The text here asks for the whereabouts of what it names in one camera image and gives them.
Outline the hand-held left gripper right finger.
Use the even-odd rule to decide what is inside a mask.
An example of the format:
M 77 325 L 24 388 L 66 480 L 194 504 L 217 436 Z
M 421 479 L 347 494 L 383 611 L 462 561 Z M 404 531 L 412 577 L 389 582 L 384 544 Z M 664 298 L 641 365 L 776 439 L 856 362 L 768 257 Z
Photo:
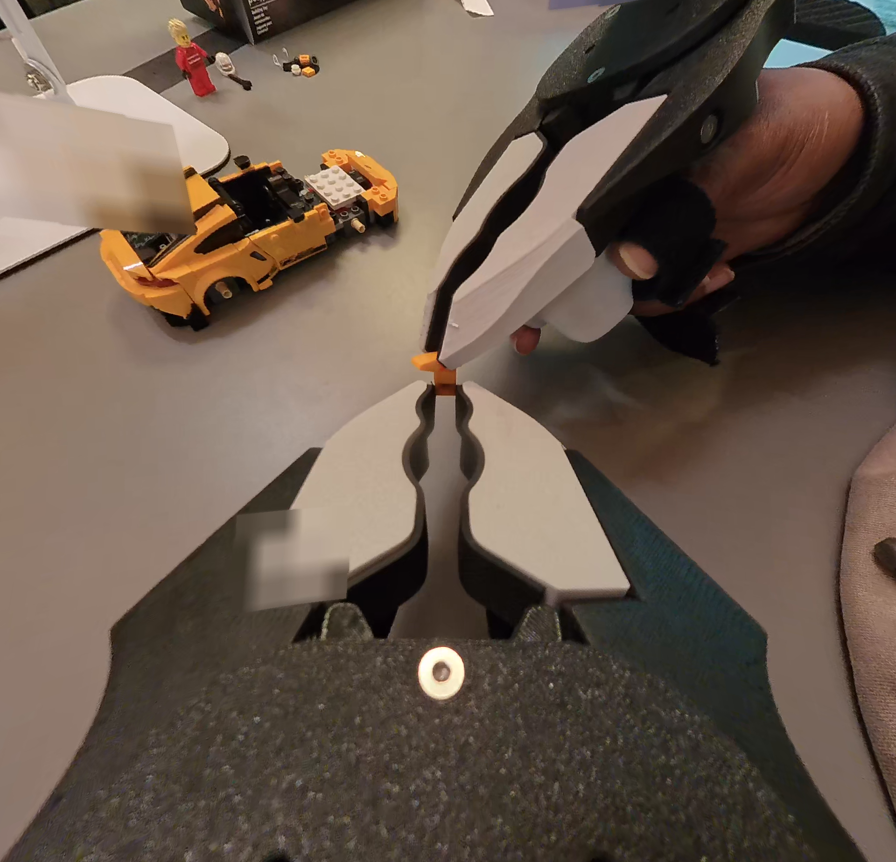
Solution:
M 462 472 L 459 575 L 508 637 L 530 607 L 620 599 L 630 581 L 562 443 L 465 381 L 456 394 Z

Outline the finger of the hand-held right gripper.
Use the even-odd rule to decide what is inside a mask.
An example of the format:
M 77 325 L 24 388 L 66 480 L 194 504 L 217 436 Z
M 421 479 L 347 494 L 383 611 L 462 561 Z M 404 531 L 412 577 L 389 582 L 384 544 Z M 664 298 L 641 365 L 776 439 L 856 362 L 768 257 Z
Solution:
M 547 143 L 540 133 L 512 140 L 454 216 L 430 275 L 424 350 L 442 350 L 456 292 L 532 202 L 546 166 Z
M 519 218 L 454 292 L 438 359 L 461 367 L 519 327 L 597 340 L 633 307 L 632 281 L 596 251 L 575 214 L 666 100 L 625 104 L 569 140 Z

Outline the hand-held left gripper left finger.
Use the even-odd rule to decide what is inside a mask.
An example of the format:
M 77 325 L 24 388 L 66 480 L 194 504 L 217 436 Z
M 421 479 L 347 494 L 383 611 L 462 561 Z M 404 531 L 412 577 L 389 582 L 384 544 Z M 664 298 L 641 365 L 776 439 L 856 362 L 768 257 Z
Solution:
M 324 445 L 293 502 L 328 516 L 328 537 L 348 552 L 342 599 L 377 638 L 423 587 L 428 570 L 425 499 L 430 384 L 416 381 L 363 411 Z

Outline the person's right forearm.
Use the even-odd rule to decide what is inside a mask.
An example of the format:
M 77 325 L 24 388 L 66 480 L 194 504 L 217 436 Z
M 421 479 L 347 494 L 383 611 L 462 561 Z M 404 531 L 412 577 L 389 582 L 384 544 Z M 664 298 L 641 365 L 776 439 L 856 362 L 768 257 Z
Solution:
M 864 127 L 808 221 L 756 258 L 804 265 L 894 257 L 895 35 L 850 44 L 804 67 L 849 84 L 864 107 Z

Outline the orange lego car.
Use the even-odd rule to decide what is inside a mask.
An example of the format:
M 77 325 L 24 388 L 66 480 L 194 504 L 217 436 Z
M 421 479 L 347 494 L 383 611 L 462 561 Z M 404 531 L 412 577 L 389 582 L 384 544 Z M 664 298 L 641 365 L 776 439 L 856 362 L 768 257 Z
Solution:
M 104 230 L 101 260 L 132 300 L 173 327 L 200 331 L 234 295 L 268 289 L 336 240 L 397 221 L 399 186 L 389 170 L 354 150 L 331 149 L 321 159 L 317 173 L 300 178 L 281 161 L 245 155 L 223 178 L 186 167 L 193 233 Z

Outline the red lego minifigure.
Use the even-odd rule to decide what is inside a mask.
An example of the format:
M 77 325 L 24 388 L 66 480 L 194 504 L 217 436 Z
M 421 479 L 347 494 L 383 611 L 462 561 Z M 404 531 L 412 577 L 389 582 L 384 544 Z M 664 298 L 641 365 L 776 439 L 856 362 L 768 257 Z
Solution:
M 177 18 L 168 20 L 168 31 L 175 42 L 175 63 L 193 93 L 198 97 L 214 94 L 216 86 L 208 73 L 213 58 L 189 35 L 186 25 Z

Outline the person's right hand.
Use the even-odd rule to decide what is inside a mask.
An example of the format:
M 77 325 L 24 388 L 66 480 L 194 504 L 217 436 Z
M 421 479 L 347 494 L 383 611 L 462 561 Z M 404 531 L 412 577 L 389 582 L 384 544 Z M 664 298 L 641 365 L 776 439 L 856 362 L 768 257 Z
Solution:
M 757 89 L 751 117 L 686 172 L 711 201 L 713 236 L 725 244 L 689 304 L 728 285 L 734 259 L 799 229 L 863 133 L 862 101 L 835 73 L 809 66 L 763 70 Z

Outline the black wrist rest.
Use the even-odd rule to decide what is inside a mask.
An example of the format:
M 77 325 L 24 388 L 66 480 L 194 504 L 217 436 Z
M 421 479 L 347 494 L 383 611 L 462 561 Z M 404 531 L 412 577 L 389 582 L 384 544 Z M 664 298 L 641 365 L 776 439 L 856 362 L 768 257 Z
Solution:
M 797 0 L 795 22 L 785 38 L 822 50 L 886 36 L 876 14 L 851 0 Z

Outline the white book stand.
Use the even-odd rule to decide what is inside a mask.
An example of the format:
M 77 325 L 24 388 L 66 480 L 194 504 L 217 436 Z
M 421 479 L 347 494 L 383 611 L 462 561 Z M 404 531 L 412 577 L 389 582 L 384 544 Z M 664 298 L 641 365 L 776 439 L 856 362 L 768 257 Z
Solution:
M 96 229 L 185 228 L 177 170 L 218 171 L 228 142 L 130 77 L 65 84 L 17 0 L 2 0 L 2 22 L 49 92 L 2 95 L 1 273 Z

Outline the black tape strip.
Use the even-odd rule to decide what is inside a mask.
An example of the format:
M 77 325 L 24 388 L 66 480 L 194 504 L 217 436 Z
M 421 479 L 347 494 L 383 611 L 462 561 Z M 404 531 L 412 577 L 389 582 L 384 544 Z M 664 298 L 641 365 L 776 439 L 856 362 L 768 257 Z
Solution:
M 123 73 L 123 76 L 138 81 L 157 94 L 162 94 L 185 80 L 182 70 L 176 65 L 173 50 L 141 63 Z

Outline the person's beige hoodie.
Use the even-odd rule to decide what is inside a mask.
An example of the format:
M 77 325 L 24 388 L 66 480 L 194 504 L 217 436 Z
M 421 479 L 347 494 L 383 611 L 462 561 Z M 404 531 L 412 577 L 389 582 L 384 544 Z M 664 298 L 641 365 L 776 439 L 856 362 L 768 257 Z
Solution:
M 895 429 L 850 482 L 840 555 L 840 610 L 857 704 L 889 799 L 895 803 L 895 578 L 872 549 L 895 537 Z

